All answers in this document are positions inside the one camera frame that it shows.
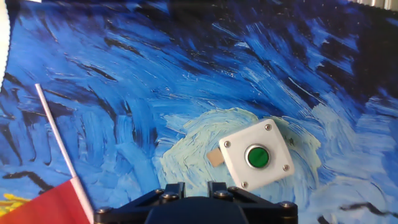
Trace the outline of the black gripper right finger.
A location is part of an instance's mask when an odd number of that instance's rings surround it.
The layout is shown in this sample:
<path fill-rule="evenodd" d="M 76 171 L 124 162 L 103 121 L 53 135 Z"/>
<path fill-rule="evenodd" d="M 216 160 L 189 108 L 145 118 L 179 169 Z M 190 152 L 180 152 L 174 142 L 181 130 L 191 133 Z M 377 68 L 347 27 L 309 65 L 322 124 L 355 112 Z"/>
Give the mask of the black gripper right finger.
<path fill-rule="evenodd" d="M 231 202 L 243 210 L 250 224 L 298 224 L 298 206 L 289 201 L 272 203 L 237 186 L 225 182 L 208 182 L 208 196 Z"/>

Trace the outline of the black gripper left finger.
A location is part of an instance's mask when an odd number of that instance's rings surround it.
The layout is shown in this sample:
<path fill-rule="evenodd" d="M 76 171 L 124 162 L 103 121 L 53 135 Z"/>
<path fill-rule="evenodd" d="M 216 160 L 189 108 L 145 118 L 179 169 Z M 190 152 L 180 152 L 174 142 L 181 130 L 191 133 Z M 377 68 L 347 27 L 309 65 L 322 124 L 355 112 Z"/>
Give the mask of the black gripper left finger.
<path fill-rule="evenodd" d="M 167 184 L 119 207 L 100 207 L 94 212 L 94 223 L 145 223 L 150 211 L 159 205 L 185 197 L 185 183 Z"/>

